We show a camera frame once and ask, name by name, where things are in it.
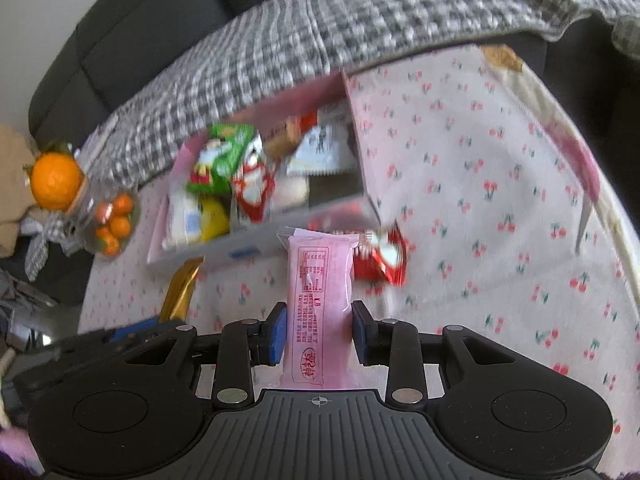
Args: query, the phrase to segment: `gray ribbed panel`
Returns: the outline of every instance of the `gray ribbed panel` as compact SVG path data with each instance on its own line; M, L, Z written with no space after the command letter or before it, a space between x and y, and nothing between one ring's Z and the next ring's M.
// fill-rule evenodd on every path
M327 402L315 404L318 397ZM50 474L47 480L65 477ZM463 462L417 413L362 392L268 390L244 412L217 415L186 455L138 480L496 480ZM585 471L574 480L598 480Z

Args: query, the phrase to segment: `checkered fabric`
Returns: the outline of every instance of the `checkered fabric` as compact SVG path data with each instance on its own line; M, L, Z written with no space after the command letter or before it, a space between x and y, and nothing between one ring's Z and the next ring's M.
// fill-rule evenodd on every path
M333 68L523 30L555 40L594 12L615 23L639 9L640 0L268 0L201 40L116 110L79 160L92 178L140 186L207 124ZM616 29L616 46L637 53L637 27ZM47 241L67 253L78 248L51 215L31 241L30 280L46 262Z

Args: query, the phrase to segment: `pink box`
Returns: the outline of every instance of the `pink box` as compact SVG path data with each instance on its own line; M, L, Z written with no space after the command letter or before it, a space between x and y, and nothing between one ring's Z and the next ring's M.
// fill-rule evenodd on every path
M261 132L269 131L271 126L289 116L302 115L325 104L347 98L344 81L342 72L320 76L263 99L241 110L226 122L248 123L256 126ZM153 270L173 274L185 260L197 256L205 257L205 267L215 269L242 258L271 254L282 250L276 237L276 232L281 226L323 231L379 227L380 220L376 207L367 193L363 171L365 159L357 137L356 133L356 155L360 171L311 177L308 208L287 211L270 218L268 222L254 224L245 230L214 238L204 244L167 251L162 248L168 208L168 189L162 189L159 186L158 192L162 193L162 202L146 258L147 264ZM170 172L169 180L190 172L207 138L208 135L203 132L184 143Z

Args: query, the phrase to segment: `pink wrapper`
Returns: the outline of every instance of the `pink wrapper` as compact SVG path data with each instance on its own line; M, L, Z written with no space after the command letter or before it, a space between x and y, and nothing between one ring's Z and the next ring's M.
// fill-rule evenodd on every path
M280 386L341 390L351 352L351 279L358 235L296 229L289 237L287 345Z

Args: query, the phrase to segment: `orange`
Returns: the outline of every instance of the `orange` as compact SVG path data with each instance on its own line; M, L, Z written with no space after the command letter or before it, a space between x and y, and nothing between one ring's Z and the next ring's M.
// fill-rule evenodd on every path
M95 208L94 216L98 224L106 224L109 221L109 217L112 212L113 205L102 202L101 204L98 204L97 208Z
M66 211L82 184L82 171L66 153L44 153L29 176L31 193L38 205L50 211Z
M113 201L113 213L116 215L128 215L133 211L133 199L126 193L120 193Z
M112 216L109 220L109 229L118 238L125 238L131 234L131 224L124 216Z
M105 256L118 256L120 254L120 242L115 236L111 235L103 240L104 248L102 249L102 254Z
M95 230L95 235L96 235L98 238L102 238L103 240L104 240L105 238L108 238L108 237L110 237L110 236L113 236L113 235L111 234L111 231L109 231L109 228L108 228L107 226L105 226L105 225L103 225L102 227L98 227L98 228Z

